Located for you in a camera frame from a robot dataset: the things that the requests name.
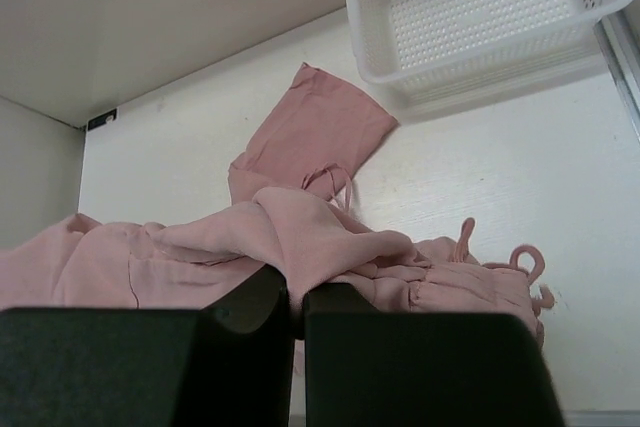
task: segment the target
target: perforated basket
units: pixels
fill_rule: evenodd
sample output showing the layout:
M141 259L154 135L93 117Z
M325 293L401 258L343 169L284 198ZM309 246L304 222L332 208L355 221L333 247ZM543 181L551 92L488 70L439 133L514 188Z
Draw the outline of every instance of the perforated basket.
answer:
M631 1L347 0L347 11L362 78L429 100L561 61Z

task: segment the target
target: pink cloth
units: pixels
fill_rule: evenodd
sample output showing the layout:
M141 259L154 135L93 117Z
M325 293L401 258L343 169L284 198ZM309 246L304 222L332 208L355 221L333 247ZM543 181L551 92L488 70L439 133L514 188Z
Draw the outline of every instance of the pink cloth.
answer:
M507 312L540 336L537 316L552 299L532 301L529 286L543 266L523 272L518 250L511 264L480 266L466 250L469 222L458 243L414 245L280 187L171 227L100 225L75 215L0 254L0 307L202 308L268 263L285 275L294 312L317 285L349 282L383 311Z
M267 186L295 187L325 200L350 179L398 125L357 87L302 64L291 87L229 167L232 203Z

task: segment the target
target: drawstring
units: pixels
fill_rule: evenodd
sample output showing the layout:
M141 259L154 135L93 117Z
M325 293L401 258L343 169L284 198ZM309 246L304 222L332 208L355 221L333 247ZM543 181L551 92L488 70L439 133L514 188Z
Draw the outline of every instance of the drawstring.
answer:
M346 182L345 182L345 193L344 193L344 210L345 212L349 212L349 207L351 206L351 192L353 190L353 184L351 182L351 177L349 176L349 172L347 172L347 169L336 164L335 162L327 163L324 165L324 167L316 169L310 174L305 175L304 179L302 179L302 185L300 186L300 188L302 190L307 190L309 185L311 185L311 182L313 182L317 178L327 173L331 177L332 195L331 195L331 199L329 200L335 199L338 196L338 193L336 192L336 179L333 176L332 169L341 170L345 174Z
M476 221L471 217L463 222L462 229L460 230L460 239L453 249L453 253L450 257L450 262L464 262L467 259L467 256L469 255L469 239L471 238L471 234L473 233L475 225ZM522 254L529 254L533 259L533 269L531 269L531 272L518 265L518 261L520 260L520 256ZM489 263L484 264L484 267L487 267L489 269L510 268L518 270L526 274L529 285L531 285L536 280L538 280L538 278L540 278L540 276L544 272L545 262L542 253L533 245L521 245L519 247L516 247L516 249L511 253L508 264ZM547 287L546 285L541 285L540 297L533 297L531 299L531 302L533 306L533 312L536 317L538 317L542 309L552 308L556 300L549 290L549 287Z

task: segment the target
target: white basket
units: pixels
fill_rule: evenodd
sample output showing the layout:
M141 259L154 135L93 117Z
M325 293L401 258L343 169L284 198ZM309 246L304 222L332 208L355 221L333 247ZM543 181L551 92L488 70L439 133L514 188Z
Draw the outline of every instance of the white basket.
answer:
M347 0L347 11L362 78L424 101L571 58L631 1Z

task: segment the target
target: white table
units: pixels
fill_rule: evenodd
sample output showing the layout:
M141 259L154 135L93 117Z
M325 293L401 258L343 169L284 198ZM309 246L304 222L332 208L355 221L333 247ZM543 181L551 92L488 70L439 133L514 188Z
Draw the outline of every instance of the white table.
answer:
M80 211L172 224L227 207L229 163L303 61L403 123L356 176L359 217L417 241L456 236L473 215L481 260L538 246L558 300L543 314L544 353L563 408L637 409L640 144L601 55L571 82L432 114L360 80L339 11L122 106L87 134ZM303 385L294 382L293 413Z

